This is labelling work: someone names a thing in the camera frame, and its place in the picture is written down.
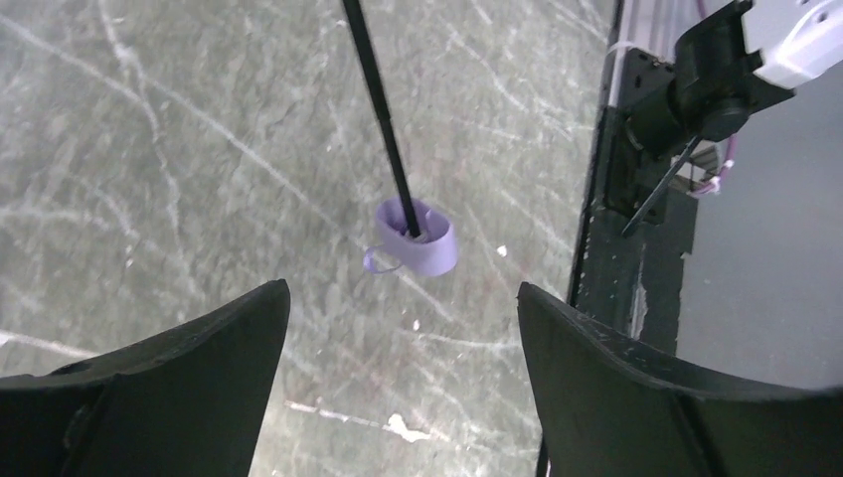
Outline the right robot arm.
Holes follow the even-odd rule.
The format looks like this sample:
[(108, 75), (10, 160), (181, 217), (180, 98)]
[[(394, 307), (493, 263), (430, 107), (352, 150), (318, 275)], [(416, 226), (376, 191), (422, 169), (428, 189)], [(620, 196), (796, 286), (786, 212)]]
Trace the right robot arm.
[(626, 110), (631, 147), (655, 157), (719, 142), (842, 61), (839, 1), (731, 1), (683, 33), (671, 80)]

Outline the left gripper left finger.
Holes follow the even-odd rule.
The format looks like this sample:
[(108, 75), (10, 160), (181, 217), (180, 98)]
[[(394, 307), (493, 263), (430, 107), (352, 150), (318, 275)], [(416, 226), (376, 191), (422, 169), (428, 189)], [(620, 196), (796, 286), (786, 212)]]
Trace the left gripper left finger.
[(290, 304), (272, 280), (133, 345), (4, 378), (2, 474), (248, 475)]

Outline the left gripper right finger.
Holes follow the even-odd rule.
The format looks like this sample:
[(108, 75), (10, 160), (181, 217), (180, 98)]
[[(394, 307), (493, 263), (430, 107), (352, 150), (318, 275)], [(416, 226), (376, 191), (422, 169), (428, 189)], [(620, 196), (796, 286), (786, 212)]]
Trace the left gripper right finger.
[(661, 352), (540, 287), (517, 311), (554, 476), (838, 476), (842, 392), (740, 378)]

